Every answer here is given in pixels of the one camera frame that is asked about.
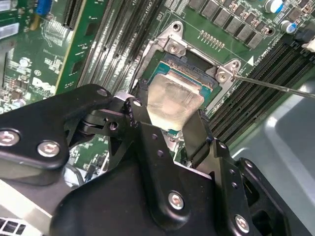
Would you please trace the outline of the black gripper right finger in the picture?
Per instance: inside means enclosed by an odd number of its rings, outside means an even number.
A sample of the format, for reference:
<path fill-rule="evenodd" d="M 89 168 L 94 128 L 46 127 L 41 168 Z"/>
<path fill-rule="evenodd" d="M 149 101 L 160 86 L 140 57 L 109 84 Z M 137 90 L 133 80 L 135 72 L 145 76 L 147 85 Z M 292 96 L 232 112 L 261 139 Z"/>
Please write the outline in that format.
<path fill-rule="evenodd" d="M 183 127 L 187 164 L 214 181 L 215 224 L 223 236 L 291 236 L 290 210 L 250 161 L 233 160 L 198 109 Z"/>

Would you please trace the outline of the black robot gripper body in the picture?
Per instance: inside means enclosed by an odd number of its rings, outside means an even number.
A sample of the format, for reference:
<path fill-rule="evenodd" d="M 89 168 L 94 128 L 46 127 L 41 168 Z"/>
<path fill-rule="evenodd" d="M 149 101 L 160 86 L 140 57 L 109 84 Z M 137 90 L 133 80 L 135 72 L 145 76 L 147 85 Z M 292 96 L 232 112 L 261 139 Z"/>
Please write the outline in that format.
<path fill-rule="evenodd" d="M 191 217 L 180 229 L 165 231 L 149 213 L 139 166 L 135 162 L 103 174 L 71 191 L 57 207 L 53 236 L 229 236 L 230 224 L 217 215 L 213 180 L 175 166 L 191 204 Z"/>

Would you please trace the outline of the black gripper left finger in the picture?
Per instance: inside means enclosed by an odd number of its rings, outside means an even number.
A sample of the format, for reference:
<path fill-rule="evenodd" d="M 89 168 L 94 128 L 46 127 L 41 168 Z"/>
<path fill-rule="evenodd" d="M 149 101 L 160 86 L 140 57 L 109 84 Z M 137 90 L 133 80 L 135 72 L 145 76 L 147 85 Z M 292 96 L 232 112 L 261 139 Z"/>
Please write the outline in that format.
<path fill-rule="evenodd" d="M 30 185 L 56 182 L 69 150 L 95 134 L 109 136 L 115 154 L 110 170 L 135 162 L 149 213 L 159 226 L 183 226 L 190 204 L 161 130 L 145 104 L 121 101 L 98 85 L 24 106 L 0 117 L 0 176 Z"/>

